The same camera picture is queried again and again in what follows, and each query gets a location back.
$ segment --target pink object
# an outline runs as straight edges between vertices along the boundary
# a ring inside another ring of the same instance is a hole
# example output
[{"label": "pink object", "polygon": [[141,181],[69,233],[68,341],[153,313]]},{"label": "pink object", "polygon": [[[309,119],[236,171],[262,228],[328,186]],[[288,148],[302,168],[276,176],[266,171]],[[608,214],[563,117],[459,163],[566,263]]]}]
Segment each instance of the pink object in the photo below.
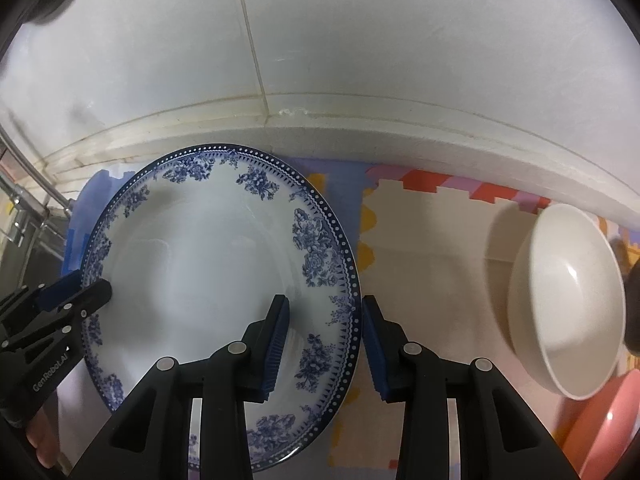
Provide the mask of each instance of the pink object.
[{"label": "pink object", "polygon": [[562,446],[581,480],[603,480],[626,446],[638,416],[640,370],[609,380],[591,397]]}]

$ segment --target white tiled wall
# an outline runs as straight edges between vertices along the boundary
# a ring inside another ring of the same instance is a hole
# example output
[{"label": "white tiled wall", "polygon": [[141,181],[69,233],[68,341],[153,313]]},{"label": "white tiled wall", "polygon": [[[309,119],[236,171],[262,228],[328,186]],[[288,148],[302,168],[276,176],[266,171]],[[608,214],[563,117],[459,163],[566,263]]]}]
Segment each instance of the white tiled wall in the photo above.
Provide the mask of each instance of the white tiled wall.
[{"label": "white tiled wall", "polygon": [[[331,127],[362,132],[360,159],[455,169],[464,145],[465,176],[574,193],[546,168],[628,218],[639,103],[640,46],[609,0],[74,0],[0,66],[0,121],[53,173],[211,131],[350,158]],[[387,160],[380,132],[406,157]]]}]

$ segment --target blue and white plate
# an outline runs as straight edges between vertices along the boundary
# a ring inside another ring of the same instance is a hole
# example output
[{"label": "blue and white plate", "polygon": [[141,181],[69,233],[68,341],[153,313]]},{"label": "blue and white plate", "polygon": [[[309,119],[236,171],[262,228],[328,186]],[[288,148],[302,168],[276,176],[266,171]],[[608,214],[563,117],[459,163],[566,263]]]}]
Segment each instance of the blue and white plate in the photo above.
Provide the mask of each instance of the blue and white plate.
[{"label": "blue and white plate", "polygon": [[[263,318],[275,294],[289,298],[290,327],[275,391],[246,405],[253,469],[308,446],[344,399],[360,343],[354,256],[324,198],[268,153],[207,144],[149,164],[100,216],[82,276],[113,285],[82,334],[111,411],[158,358],[208,357]],[[194,468],[199,431],[194,402]]]}]

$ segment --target human hand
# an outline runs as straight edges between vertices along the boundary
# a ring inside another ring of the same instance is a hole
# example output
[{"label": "human hand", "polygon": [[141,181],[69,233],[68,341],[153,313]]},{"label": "human hand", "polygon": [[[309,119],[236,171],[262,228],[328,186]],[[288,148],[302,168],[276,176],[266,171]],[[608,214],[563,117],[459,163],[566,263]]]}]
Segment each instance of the human hand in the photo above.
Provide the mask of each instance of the human hand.
[{"label": "human hand", "polygon": [[38,461],[47,469],[53,467],[58,461],[60,444],[42,408],[27,424],[26,433],[27,440],[36,449]]}]

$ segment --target dotted border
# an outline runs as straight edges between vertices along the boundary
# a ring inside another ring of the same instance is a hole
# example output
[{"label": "dotted border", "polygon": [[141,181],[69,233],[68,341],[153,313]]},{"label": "dotted border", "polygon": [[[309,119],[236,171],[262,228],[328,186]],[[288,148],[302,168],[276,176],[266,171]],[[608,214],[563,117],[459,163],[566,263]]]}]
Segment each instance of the dotted border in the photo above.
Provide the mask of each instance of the dotted border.
[{"label": "dotted border", "polygon": [[[92,245],[95,242],[95,239],[98,234],[100,234],[104,229],[104,221],[108,213],[112,210],[117,209],[120,205],[120,200],[123,195],[137,182],[145,177],[152,174],[157,168],[181,158],[183,156],[194,155],[195,153],[207,153],[207,152],[217,152],[217,153],[230,153],[231,151],[236,150],[238,155],[241,155],[242,158],[247,158],[251,162],[258,162],[260,166],[264,165],[269,166],[271,171],[274,171],[284,180],[288,180],[294,186],[304,187],[307,191],[305,195],[305,203],[309,206],[315,206],[316,210],[324,216],[327,225],[331,226],[332,233],[334,234],[334,239],[336,241],[337,247],[339,247],[343,262],[347,267],[345,267],[345,279],[346,286],[344,292],[349,293],[351,298],[354,300],[354,304],[356,306],[355,311],[352,313],[350,322],[347,325],[346,333],[345,333],[345,356],[346,359],[343,360],[342,367],[338,371],[337,377],[335,378],[335,382],[333,384],[333,389],[331,393],[327,397],[323,410],[320,414],[320,417],[316,419],[315,423],[309,424],[304,428],[304,430],[299,430],[297,438],[289,444],[286,448],[280,450],[275,453],[270,459],[263,460],[261,462],[253,463],[251,466],[252,471],[258,472],[263,469],[267,469],[276,465],[279,462],[282,462],[284,459],[288,459],[311,444],[316,437],[327,427],[329,422],[331,422],[332,418],[334,418],[335,413],[340,408],[342,401],[347,393],[347,390],[351,384],[351,378],[353,377],[352,370],[355,368],[356,362],[358,360],[358,352],[360,349],[360,332],[359,332],[359,324],[360,319],[362,318],[362,309],[360,302],[360,282],[358,280],[358,271],[356,269],[354,254],[351,250],[351,247],[347,241],[346,236],[344,235],[344,231],[335,217],[333,211],[329,207],[328,203],[322,197],[322,195],[318,192],[318,190],[297,170],[290,167],[285,162],[281,161],[276,156],[273,156],[269,153],[262,152],[261,150],[256,150],[255,148],[249,148],[247,146],[241,146],[239,144],[228,144],[228,143],[215,143],[215,144],[200,144],[197,146],[191,146],[189,148],[184,148],[182,150],[177,150],[175,152],[169,153],[168,155],[162,156],[152,163],[145,166],[142,170],[137,172],[129,181],[120,188],[120,190],[114,195],[114,197],[109,201],[107,206],[104,208],[103,212],[98,218],[94,229],[91,233],[89,241],[87,242],[86,249],[84,251],[84,255],[82,256],[82,264],[81,264],[81,273],[82,273],[82,282],[84,286],[85,277],[84,273],[86,270],[86,263],[88,259],[88,255],[91,253]],[[97,380],[95,377],[95,371],[93,366],[90,365],[88,360],[88,355],[90,352],[90,345],[86,341],[84,327],[82,332],[82,346],[84,347],[84,351],[86,356],[84,358],[86,362],[87,369],[89,370],[89,375],[91,376],[92,381],[94,382],[94,386],[100,393],[100,397],[102,401],[105,403],[107,408],[111,413],[114,410],[111,408],[111,403],[106,399],[101,389],[97,386]],[[189,463],[190,468],[199,469],[197,466]]]}]

